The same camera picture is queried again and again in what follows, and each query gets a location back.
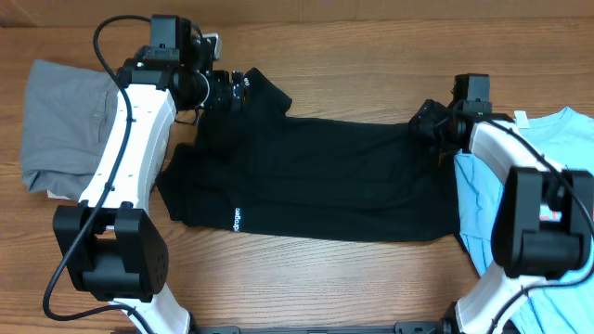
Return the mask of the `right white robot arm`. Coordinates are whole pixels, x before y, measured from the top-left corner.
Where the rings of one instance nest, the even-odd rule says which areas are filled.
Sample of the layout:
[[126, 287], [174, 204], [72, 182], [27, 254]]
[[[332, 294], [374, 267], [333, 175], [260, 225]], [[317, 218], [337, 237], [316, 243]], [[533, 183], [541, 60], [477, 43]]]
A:
[[539, 152], [514, 119], [495, 113], [486, 74], [456, 76], [452, 101], [428, 99], [408, 123], [418, 139], [454, 148], [483, 161], [503, 183], [491, 234], [494, 260], [472, 291], [437, 322], [397, 323], [397, 333], [503, 333], [511, 316], [539, 289], [569, 289], [588, 282], [593, 237], [593, 176]]

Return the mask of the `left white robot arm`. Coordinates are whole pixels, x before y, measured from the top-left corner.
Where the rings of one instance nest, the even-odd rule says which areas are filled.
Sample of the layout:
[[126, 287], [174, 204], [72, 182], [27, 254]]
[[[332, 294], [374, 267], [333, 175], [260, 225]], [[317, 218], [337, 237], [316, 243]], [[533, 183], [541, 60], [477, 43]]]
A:
[[139, 333], [194, 333], [194, 316], [166, 282], [169, 253], [149, 218], [149, 197], [177, 113], [241, 110], [243, 75], [213, 68], [217, 34], [175, 15], [148, 22], [148, 44], [110, 71], [117, 105], [99, 165], [77, 204], [56, 209], [57, 273], [102, 311], [123, 312]]

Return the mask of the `black t-shirt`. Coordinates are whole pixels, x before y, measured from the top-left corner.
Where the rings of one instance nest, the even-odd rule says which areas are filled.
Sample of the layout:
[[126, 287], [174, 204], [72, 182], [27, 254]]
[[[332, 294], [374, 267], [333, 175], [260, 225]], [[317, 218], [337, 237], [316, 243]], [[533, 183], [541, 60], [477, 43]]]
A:
[[174, 221], [347, 241], [432, 241], [459, 231], [453, 161], [404, 123], [289, 115], [259, 70], [241, 110], [206, 111], [156, 184]]

